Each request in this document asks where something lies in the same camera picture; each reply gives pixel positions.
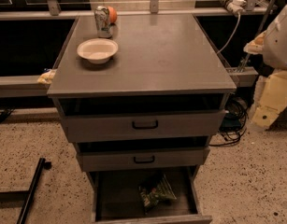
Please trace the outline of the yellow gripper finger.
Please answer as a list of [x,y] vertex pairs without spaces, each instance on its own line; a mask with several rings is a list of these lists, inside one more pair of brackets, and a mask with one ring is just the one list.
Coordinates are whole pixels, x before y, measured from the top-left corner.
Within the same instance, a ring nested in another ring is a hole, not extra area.
[[253,99],[251,122],[268,129],[287,107],[287,71],[259,76]]

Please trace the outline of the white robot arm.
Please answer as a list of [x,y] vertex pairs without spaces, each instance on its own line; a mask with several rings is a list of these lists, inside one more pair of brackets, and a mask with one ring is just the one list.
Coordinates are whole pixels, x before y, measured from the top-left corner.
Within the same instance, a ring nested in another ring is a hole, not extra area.
[[261,54],[274,69],[268,77],[259,76],[251,106],[251,122],[268,129],[287,108],[287,5],[244,51]]

